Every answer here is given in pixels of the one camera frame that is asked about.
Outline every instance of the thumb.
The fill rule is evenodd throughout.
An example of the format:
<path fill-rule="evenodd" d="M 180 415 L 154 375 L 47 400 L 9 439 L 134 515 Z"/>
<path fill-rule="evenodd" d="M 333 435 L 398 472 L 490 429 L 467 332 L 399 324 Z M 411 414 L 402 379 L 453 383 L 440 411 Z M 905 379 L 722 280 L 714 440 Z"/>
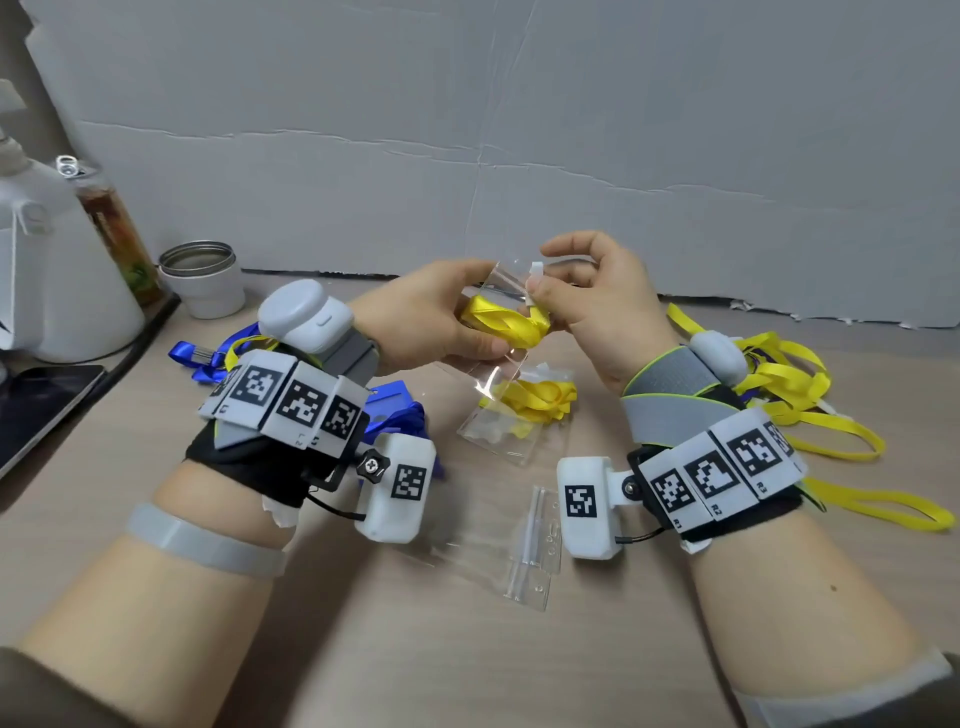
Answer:
<path fill-rule="evenodd" d="M 510 344 L 490 333 L 475 328 L 457 325 L 457 335 L 450 347 L 450 353 L 467 359 L 499 359 L 510 353 Z"/>
<path fill-rule="evenodd" d="M 538 306 L 568 324 L 576 324 L 584 317 L 584 291 L 569 283 L 549 276 L 531 276 L 527 280 L 527 291 Z"/>

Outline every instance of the gray cardboard backdrop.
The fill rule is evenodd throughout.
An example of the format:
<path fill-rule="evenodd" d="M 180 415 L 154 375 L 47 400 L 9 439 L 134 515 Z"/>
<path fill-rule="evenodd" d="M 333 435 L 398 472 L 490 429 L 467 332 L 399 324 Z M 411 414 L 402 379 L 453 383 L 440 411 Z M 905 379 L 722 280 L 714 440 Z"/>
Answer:
<path fill-rule="evenodd" d="M 403 273 L 596 227 L 664 293 L 960 321 L 960 3 L 23 4 L 154 254 Z"/>

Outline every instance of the person's left hand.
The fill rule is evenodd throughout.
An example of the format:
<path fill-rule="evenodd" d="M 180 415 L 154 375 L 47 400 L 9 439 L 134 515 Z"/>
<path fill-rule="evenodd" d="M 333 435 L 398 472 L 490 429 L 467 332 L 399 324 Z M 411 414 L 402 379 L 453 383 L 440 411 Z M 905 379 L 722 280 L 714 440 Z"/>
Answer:
<path fill-rule="evenodd" d="M 377 374 L 414 369 L 448 357 L 498 359 L 510 345 L 457 320 L 463 289 L 480 284 L 492 260 L 437 260 L 349 303 L 354 325 L 380 348 Z"/>

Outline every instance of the table surface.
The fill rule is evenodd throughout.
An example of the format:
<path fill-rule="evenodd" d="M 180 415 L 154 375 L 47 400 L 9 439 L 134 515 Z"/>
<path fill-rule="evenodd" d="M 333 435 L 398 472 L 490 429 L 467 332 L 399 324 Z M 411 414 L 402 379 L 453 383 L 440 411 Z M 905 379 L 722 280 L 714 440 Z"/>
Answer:
<path fill-rule="evenodd" d="M 735 319 L 748 330 L 724 330 L 763 330 L 761 319 L 744 318 L 750 315 Z M 179 339 L 216 346 L 253 317 L 248 309 L 198 322 L 178 311 L 69 437 L 42 445 L 0 486 L 0 501 L 23 491 L 0 520 L 0 640 L 15 641 L 180 461 L 199 428 L 195 409 L 204 390 L 166 352 Z M 889 445 L 873 464 L 810 456 L 812 474 L 907 490 L 960 511 L 960 459 L 951 437 L 960 412 L 956 359 L 877 347 L 846 351 L 835 336 L 820 347 L 784 330 L 789 320 L 777 321 L 782 333 L 827 361 L 834 406 Z M 630 442 L 617 402 L 572 339 L 551 335 L 535 355 L 576 373 L 580 401 L 567 454 L 607 454 L 624 468 Z M 497 508 L 510 511 L 528 499 L 532 485 L 555 487 L 550 448 L 516 468 L 456 435 L 476 404 L 468 381 L 439 365 L 402 378 L 423 401 L 448 468 L 431 499 L 470 493 L 458 507 L 482 528 L 487 517 L 510 517 Z M 637 514 L 629 518 L 638 530 L 650 525 Z M 836 508 L 820 518 L 935 643 L 960 647 L 960 549 L 953 535 L 909 531 Z M 565 555 L 545 613 L 482 583 L 461 569 L 365 541 L 350 522 L 305 508 L 287 574 L 220 724 L 734 725 L 674 535 L 628 546 L 607 563 L 574 563 Z"/>

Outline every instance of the dark sleeve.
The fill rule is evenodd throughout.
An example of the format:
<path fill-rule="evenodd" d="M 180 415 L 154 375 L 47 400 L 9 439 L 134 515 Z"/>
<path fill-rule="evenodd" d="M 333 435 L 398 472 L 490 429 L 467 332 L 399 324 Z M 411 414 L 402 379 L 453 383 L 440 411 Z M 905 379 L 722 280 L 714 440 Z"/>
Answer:
<path fill-rule="evenodd" d="M 0 726 L 135 728 L 111 708 L 9 647 L 0 647 Z"/>
<path fill-rule="evenodd" d="M 953 674 L 869 713 L 821 723 L 817 728 L 956 728 L 960 725 L 960 657 L 944 653 Z"/>

